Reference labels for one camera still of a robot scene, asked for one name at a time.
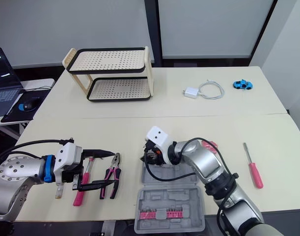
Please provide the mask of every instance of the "white table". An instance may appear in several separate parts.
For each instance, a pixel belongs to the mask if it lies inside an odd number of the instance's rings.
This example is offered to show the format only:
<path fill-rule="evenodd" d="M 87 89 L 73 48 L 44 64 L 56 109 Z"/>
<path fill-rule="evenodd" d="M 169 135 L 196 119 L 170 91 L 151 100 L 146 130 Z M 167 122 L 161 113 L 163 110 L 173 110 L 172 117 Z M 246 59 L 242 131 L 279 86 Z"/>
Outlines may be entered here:
<path fill-rule="evenodd" d="M 82 118 L 35 119 L 30 122 L 18 143 L 39 139 L 68 139 L 83 148 L 121 153 L 122 169 L 114 200 L 99 199 L 100 191 L 86 192 L 83 205 L 72 206 L 76 191 L 65 184 L 61 199 L 55 199 L 55 183 L 33 186 L 18 221 L 92 221 L 120 220 L 135 217 L 136 195 L 140 181 L 142 146 L 147 131 L 157 125 L 176 141 L 203 137 L 215 141 L 231 172 L 237 172 L 239 185 L 261 211 L 300 208 L 300 132 L 287 114 L 166 117 L 166 118 Z M 251 181 L 246 142 L 256 162 L 264 188 L 256 189 Z M 56 154 L 56 144 L 33 145 L 22 150 L 36 155 Z M 111 157 L 95 160 L 90 180 L 103 179 Z M 205 213 L 216 214 L 213 198 L 204 194 Z"/>
<path fill-rule="evenodd" d="M 22 84 L 24 89 L 35 89 L 35 88 L 40 88 L 40 87 L 43 87 L 43 86 L 52 87 L 55 84 L 55 80 L 54 79 L 29 80 L 29 81 L 21 81 L 21 84 Z M 14 103 L 11 106 L 11 108 L 9 109 L 9 111 L 16 104 L 16 102 L 19 100 L 20 97 L 21 97 L 21 94 L 14 101 Z M 0 131 L 4 132 L 5 134 L 11 136 L 14 139 L 19 139 L 20 134 L 15 132 L 14 130 L 10 129 L 9 127 L 7 127 L 7 125 L 21 124 L 21 123 L 28 123 L 29 122 L 29 120 L 1 122 L 2 118 L 3 118 L 3 116 L 0 117 Z"/>
<path fill-rule="evenodd" d="M 35 118 L 128 118 L 285 114 L 286 110 L 259 67 L 153 68 L 154 96 L 147 101 L 90 102 L 64 71 Z M 218 100 L 184 97 L 186 87 L 207 79 L 218 82 L 225 96 Z M 253 83 L 251 90 L 233 88 L 234 81 Z M 205 93 L 218 94 L 206 86 Z"/>

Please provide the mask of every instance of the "blue toy car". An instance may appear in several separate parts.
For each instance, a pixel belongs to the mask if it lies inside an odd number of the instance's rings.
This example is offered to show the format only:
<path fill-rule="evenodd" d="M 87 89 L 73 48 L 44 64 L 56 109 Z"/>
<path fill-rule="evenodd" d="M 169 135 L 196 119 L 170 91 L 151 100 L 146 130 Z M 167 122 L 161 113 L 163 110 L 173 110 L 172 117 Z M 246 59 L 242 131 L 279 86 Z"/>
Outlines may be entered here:
<path fill-rule="evenodd" d="M 252 83 L 246 80 L 235 81 L 233 86 L 236 89 L 252 89 Z"/>

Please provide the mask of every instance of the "laptop keyboard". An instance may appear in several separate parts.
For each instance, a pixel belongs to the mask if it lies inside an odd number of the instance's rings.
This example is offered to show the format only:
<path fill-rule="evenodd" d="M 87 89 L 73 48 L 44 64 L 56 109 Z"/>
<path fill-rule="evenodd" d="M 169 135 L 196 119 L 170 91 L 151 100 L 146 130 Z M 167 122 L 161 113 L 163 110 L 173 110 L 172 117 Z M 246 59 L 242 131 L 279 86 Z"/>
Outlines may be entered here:
<path fill-rule="evenodd" d="M 18 91 L 17 89 L 0 91 L 0 102 L 11 101 L 13 97 L 16 95 L 17 91 Z"/>

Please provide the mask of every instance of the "cable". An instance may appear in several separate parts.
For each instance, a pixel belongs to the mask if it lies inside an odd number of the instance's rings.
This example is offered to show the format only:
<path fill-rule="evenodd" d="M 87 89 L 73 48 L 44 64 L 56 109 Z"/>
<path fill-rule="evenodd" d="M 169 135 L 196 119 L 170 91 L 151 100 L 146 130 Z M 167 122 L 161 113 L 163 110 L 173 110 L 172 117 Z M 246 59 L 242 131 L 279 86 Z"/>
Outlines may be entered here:
<path fill-rule="evenodd" d="M 220 95 L 219 96 L 215 96 L 215 97 L 209 97 L 207 95 L 204 95 L 201 91 L 202 87 L 205 86 L 205 85 L 215 85 L 216 87 L 218 87 L 219 91 L 220 91 Z M 217 82 L 215 81 L 211 81 L 211 80 L 208 80 L 208 82 L 205 82 L 203 84 L 201 84 L 199 86 L 199 94 L 205 98 L 205 99 L 211 99 L 211 100 L 216 100 L 216 99 L 219 99 L 219 98 L 222 98 L 225 94 L 225 91 L 224 89 L 221 87 L 221 85 L 219 85 Z"/>
<path fill-rule="evenodd" d="M 146 167 L 147 171 L 149 172 L 150 176 L 152 176 L 154 179 L 156 179 L 158 181 L 162 181 L 162 182 L 174 181 L 174 180 L 178 180 L 178 179 L 181 179 L 181 178 L 185 178 L 185 177 L 188 177 L 188 176 L 195 175 L 195 173 L 193 172 L 193 173 L 189 173 L 189 174 L 186 174 L 186 175 L 183 175 L 183 176 L 178 176 L 178 177 L 175 177 L 175 178 L 158 178 L 151 172 L 151 170 L 149 168 L 149 164 L 148 164 L 147 159 L 146 159 L 146 152 L 144 152 L 144 163 L 145 163 L 145 167 Z"/>
<path fill-rule="evenodd" d="M 22 90 L 20 90 L 20 93 L 26 93 L 26 92 L 34 91 L 34 90 L 37 90 L 37 89 L 48 89 L 48 90 L 51 90 L 52 88 L 53 87 L 51 87 L 51 86 L 42 86 L 42 87 L 39 87 L 39 88 L 22 89 Z"/>
<path fill-rule="evenodd" d="M 231 181 L 234 181 L 236 179 L 236 177 L 234 175 L 231 176 Z M 224 204 L 225 202 L 227 202 L 228 198 L 230 197 L 230 195 L 235 191 L 237 185 L 236 183 L 234 184 L 234 186 L 232 187 L 232 189 L 227 193 L 227 195 L 224 197 L 223 201 L 221 202 L 221 204 L 219 205 L 218 207 L 218 212 L 217 212 L 217 225 L 218 225 L 218 228 L 219 230 L 221 231 L 221 233 L 224 235 L 224 236 L 227 236 L 227 233 L 225 232 L 225 230 L 223 229 L 222 225 L 220 224 L 220 221 L 219 221 L 219 216 L 220 216 L 220 213 L 221 211 L 224 209 Z"/>
<path fill-rule="evenodd" d="M 220 153 L 220 151 L 218 150 L 218 148 L 217 148 L 214 144 L 212 144 L 210 141 L 208 141 L 208 140 L 206 140 L 206 139 L 203 139 L 203 138 L 193 138 L 193 139 L 188 140 L 188 141 L 185 143 L 185 145 L 183 146 L 183 148 L 181 149 L 181 151 L 180 151 L 180 153 L 179 153 L 179 156 L 182 156 L 183 151 L 184 151 L 184 149 L 186 148 L 186 146 L 187 146 L 189 143 L 191 143 L 192 141 L 194 141 L 194 140 L 202 140 L 202 141 L 205 141 L 206 143 L 208 143 L 209 145 L 211 145 L 211 146 L 217 151 L 217 153 L 218 153 L 218 155 L 219 155 L 219 157 L 220 157 L 220 159 L 221 159 L 221 161 L 222 161 L 222 163 L 223 163 L 223 166 L 225 167 L 225 169 L 227 170 L 227 172 L 229 173 L 229 175 L 232 176 L 232 174 L 230 173 L 230 171 L 229 171 L 229 169 L 228 169 L 228 167 L 227 167 L 227 165 L 226 165 L 226 163 L 225 163 L 225 161 L 224 161 L 224 159 L 223 159 L 223 157 L 222 157 L 222 154 Z"/>
<path fill-rule="evenodd" d="M 11 152 L 12 150 L 21 148 L 21 147 L 25 147 L 25 146 L 29 146 L 29 145 L 33 145 L 33 144 L 42 144 L 42 143 L 59 143 L 61 145 L 65 145 L 66 143 L 71 142 L 73 143 L 73 139 L 67 139 L 67 140 L 58 140 L 58 139 L 45 139 L 45 140 L 37 140 L 37 141 L 32 141 L 32 142 L 27 142 L 27 143 L 23 143 L 23 144 L 19 144 L 16 145 L 14 147 L 8 148 L 7 150 L 3 151 L 0 154 L 0 159 L 2 159 L 5 155 L 7 155 L 8 152 Z"/>
<path fill-rule="evenodd" d="M 38 157 L 38 156 L 35 156 L 29 152 L 26 152 L 26 151 L 11 151 L 11 152 L 7 152 L 5 154 L 6 155 L 10 155 L 10 154 L 23 154 L 23 155 L 27 155 L 27 156 L 30 156 L 30 157 L 33 157 L 33 158 L 36 158 L 36 159 L 41 159 L 41 157 Z"/>

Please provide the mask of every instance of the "robotic arm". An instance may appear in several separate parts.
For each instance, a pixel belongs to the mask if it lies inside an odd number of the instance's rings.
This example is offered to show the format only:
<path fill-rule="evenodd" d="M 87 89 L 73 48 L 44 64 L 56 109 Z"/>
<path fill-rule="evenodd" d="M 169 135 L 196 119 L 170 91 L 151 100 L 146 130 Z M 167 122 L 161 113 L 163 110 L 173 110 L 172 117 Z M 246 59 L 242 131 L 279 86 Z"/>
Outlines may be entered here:
<path fill-rule="evenodd" d="M 272 226 L 264 224 L 259 209 L 236 183 L 238 175 L 230 174 L 217 157 L 201 145 L 200 140 L 173 142 L 166 133 L 154 126 L 146 136 L 143 161 L 146 165 L 177 165 L 180 162 L 190 165 L 205 184 L 207 195 L 213 196 L 219 206 L 218 217 L 221 216 L 231 236 L 281 236 Z"/>
<path fill-rule="evenodd" d="M 56 155 L 36 159 L 27 155 L 14 156 L 0 165 L 0 220 L 13 221 L 18 216 L 28 191 L 35 184 L 56 182 L 56 198 L 61 198 L 65 182 L 72 189 L 88 191 L 105 187 L 115 180 L 96 180 L 82 184 L 83 160 L 86 157 L 102 158 L 115 153 L 99 149 L 82 150 L 70 139 Z"/>

